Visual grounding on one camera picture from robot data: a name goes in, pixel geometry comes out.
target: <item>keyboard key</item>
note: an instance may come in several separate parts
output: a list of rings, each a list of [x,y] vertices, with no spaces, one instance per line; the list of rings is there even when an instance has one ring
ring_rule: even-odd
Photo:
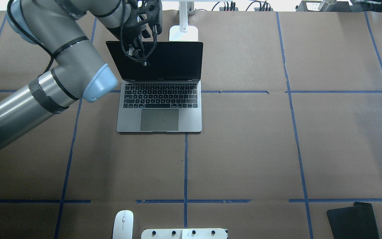
[[[170,108],[170,104],[145,104],[146,108]]]

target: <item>folded black fabric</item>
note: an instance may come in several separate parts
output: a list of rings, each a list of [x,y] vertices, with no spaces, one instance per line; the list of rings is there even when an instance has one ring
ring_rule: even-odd
[[[370,203],[326,212],[334,239],[379,239],[374,210]]]

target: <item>laptop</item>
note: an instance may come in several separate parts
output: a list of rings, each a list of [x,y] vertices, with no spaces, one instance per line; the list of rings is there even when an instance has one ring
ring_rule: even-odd
[[[202,42],[158,42],[147,66],[106,45],[123,79],[117,132],[201,132]]]

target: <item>black laptop screen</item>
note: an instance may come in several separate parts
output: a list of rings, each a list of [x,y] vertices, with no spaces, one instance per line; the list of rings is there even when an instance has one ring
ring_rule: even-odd
[[[107,41],[106,44],[125,80],[192,80],[201,77],[202,42],[158,42],[146,67],[126,57],[120,42]],[[145,52],[149,52],[152,45],[152,42],[144,42]]]

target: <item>robotic arm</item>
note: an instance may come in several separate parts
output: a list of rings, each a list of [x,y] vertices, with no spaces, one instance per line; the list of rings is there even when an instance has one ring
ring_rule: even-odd
[[[154,45],[161,33],[160,0],[10,0],[9,23],[24,39],[40,45],[58,66],[0,102],[0,150],[83,97],[94,102],[117,86],[117,79],[76,20],[91,12],[122,43],[122,51],[145,62],[142,37]]]

